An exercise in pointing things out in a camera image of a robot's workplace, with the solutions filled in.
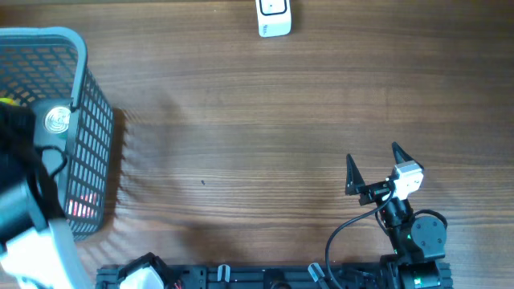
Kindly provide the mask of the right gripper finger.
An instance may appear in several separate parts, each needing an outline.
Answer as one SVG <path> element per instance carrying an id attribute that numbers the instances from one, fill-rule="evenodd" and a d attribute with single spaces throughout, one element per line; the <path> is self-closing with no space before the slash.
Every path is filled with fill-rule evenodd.
<path id="1" fill-rule="evenodd" d="M 363 180 L 362 175 L 350 154 L 346 156 L 346 167 L 347 175 L 345 194 L 349 196 L 361 194 L 365 188 L 365 181 Z"/>
<path id="2" fill-rule="evenodd" d="M 423 169 L 421 163 L 417 162 L 411 155 L 409 155 L 397 142 L 392 143 L 392 151 L 394 155 L 394 160 L 397 165 L 406 163 L 408 161 L 414 161 L 417 165 Z"/>

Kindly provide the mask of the red juice carton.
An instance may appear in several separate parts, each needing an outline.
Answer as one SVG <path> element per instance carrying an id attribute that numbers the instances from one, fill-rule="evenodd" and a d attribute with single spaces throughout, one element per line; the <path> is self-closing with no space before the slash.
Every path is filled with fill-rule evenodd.
<path id="1" fill-rule="evenodd" d="M 72 217 L 99 219 L 102 197 L 97 193 L 87 193 L 77 199 L 67 200 L 64 212 Z"/>

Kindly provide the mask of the silver top tin can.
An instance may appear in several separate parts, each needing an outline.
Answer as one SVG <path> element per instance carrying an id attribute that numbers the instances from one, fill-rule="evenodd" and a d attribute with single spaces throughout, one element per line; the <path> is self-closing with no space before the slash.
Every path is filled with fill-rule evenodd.
<path id="1" fill-rule="evenodd" d="M 64 133 L 69 129 L 71 110 L 65 106 L 51 108 L 43 118 L 43 127 L 53 134 Z"/>

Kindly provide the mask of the yellow lid jar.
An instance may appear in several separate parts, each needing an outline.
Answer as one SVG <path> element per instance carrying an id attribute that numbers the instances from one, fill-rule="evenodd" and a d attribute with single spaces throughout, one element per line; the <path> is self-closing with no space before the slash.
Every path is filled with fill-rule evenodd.
<path id="1" fill-rule="evenodd" d="M 18 106 L 18 102 L 16 102 L 13 99 L 10 99 L 10 98 L 1 98 L 0 102 L 4 103 L 4 104 L 9 104 L 9 105 L 12 105 L 12 106 Z"/>

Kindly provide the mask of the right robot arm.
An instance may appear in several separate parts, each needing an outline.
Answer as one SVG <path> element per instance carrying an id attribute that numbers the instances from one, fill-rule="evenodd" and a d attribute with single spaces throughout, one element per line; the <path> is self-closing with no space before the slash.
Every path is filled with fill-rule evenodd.
<path id="1" fill-rule="evenodd" d="M 424 168 L 394 142 L 396 165 L 384 180 L 366 184 L 353 158 L 347 160 L 347 195 L 357 195 L 362 206 L 375 204 L 374 215 L 394 249 L 377 263 L 345 264 L 337 277 L 346 288 L 452 288 L 445 258 L 447 220 L 433 210 L 414 211 L 408 197 L 419 190 Z"/>

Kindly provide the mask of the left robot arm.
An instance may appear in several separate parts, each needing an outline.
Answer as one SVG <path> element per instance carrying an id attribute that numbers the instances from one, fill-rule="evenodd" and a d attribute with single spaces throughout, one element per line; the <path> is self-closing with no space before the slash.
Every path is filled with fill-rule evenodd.
<path id="1" fill-rule="evenodd" d="M 35 114 L 1 104 L 1 265 L 21 288 L 91 288 L 58 186 L 33 143 Z"/>

